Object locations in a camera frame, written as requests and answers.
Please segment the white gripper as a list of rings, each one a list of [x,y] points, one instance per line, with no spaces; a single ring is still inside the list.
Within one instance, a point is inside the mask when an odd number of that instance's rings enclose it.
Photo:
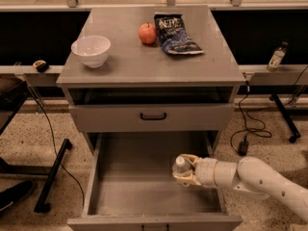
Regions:
[[[215,167],[217,164],[216,159],[203,158],[192,155],[192,154],[181,154],[180,155],[180,168],[185,173],[175,173],[172,175],[176,182],[181,186],[203,186],[204,188],[215,188]]]

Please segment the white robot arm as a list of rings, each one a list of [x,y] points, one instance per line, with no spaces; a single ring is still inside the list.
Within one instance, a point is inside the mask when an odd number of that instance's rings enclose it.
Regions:
[[[230,163],[180,154],[172,166],[172,175],[182,186],[227,187],[260,200],[272,196],[308,221],[308,190],[258,158],[243,157],[237,163]]]

